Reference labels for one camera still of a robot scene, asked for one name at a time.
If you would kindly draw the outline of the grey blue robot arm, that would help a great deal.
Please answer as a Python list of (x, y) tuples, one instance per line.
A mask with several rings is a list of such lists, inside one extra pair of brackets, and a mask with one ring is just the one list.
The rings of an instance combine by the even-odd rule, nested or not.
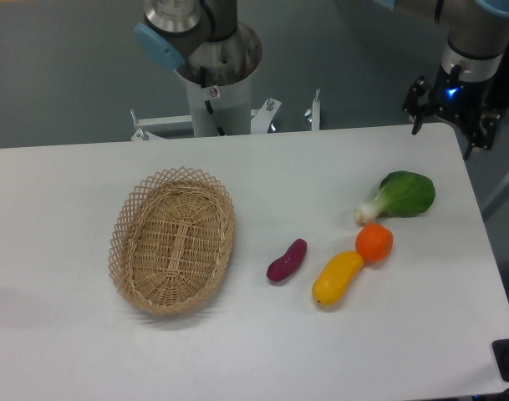
[[(405, 96), (412, 130), (435, 116), (456, 126), (470, 149), (490, 149), (509, 102), (509, 1), (388, 1), (386, 7), (449, 31), (435, 81), (419, 77)], [(231, 95), (257, 69), (262, 45), (238, 20), (236, 2), (148, 1), (134, 35), (148, 58), (196, 91), (196, 135), (250, 131), (247, 103)]]

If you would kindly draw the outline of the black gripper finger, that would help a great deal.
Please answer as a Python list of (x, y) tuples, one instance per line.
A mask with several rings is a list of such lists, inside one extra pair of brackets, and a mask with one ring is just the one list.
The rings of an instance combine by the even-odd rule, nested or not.
[(467, 160), (475, 148), (490, 150), (499, 124), (500, 114), (495, 109), (477, 110), (468, 114), (463, 125), (463, 134), (468, 143), (463, 159)]
[(402, 110), (407, 113), (412, 122), (411, 134), (413, 135), (416, 135), (422, 127), (429, 107), (428, 101), (422, 102), (422, 99), (430, 92), (430, 89), (430, 83), (421, 75), (407, 90)]

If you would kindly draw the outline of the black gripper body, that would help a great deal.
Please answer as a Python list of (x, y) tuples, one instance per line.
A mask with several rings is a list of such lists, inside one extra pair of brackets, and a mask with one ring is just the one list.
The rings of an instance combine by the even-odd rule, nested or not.
[(460, 129), (474, 129), (481, 119), (484, 102), (492, 79), (467, 82), (462, 73), (452, 76), (439, 67), (432, 90), (429, 92), (429, 111)]

